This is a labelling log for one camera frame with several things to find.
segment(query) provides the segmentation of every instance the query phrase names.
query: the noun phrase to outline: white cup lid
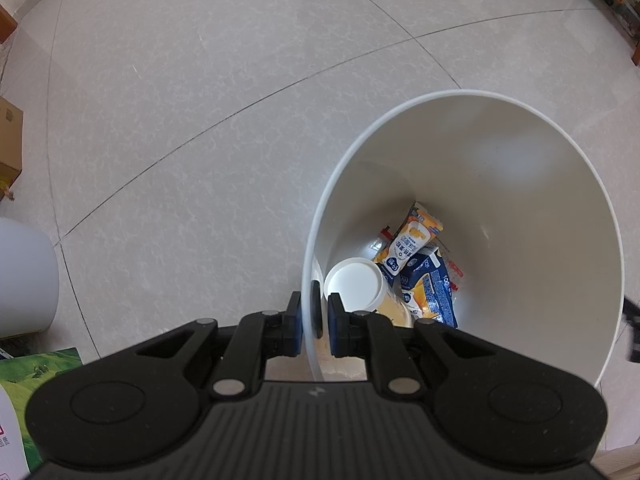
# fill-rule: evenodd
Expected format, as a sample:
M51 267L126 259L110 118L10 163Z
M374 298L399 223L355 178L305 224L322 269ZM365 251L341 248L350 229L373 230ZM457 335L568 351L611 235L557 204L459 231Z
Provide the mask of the white cup lid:
M324 280L324 294L338 292L345 312L372 312L385 299L386 283L382 271L366 258L348 258L336 264Z

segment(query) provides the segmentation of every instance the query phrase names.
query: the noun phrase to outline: white trash can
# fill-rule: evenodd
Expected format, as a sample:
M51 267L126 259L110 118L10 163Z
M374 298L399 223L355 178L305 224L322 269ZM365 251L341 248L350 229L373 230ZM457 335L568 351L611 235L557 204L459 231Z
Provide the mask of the white trash can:
M59 286L49 237L0 218L0 338L46 330L56 315Z
M624 290L609 197L557 124L514 99L470 90L428 94L389 111L329 179L302 279L316 380L348 376L353 362L342 366L326 355L326 332L313 338L311 281L364 256L380 229L399 226L416 200L443 222L440 238L466 272L454 305L460 330L600 380Z

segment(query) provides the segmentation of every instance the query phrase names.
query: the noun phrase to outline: snack wrapper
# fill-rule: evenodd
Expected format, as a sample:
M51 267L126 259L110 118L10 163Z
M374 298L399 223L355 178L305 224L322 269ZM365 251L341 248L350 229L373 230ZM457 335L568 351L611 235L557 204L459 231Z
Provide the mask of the snack wrapper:
M382 269L389 283L393 283L402 268L418 250L432 241L443 230L442 223L415 202L394 239L373 259Z
M449 284L451 286L451 293L453 296L453 305L455 306L457 293L465 288L465 282L467 279L466 274L452 259L451 251L442 240L436 238L433 242L437 244L440 249L440 254L442 255L444 264L447 267L447 272L449 273Z
M402 298L415 317L435 318L458 327L453 313L449 274L440 250L430 244L418 250L400 272Z

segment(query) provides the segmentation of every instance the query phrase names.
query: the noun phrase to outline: green object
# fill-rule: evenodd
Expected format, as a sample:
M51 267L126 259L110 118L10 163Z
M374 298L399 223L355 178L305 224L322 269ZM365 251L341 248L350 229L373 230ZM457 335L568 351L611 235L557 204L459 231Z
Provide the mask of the green object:
M75 348L0 361L0 473L24 478L40 465L24 422L27 402L42 383L81 365Z

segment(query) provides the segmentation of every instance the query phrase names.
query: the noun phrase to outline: blue snack package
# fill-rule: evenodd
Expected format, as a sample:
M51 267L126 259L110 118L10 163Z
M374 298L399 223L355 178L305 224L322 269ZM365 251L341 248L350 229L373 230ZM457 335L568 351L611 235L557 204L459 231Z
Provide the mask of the blue snack package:
M399 275L402 298L415 317L431 317L453 328L458 327L449 274L436 245L421 248Z

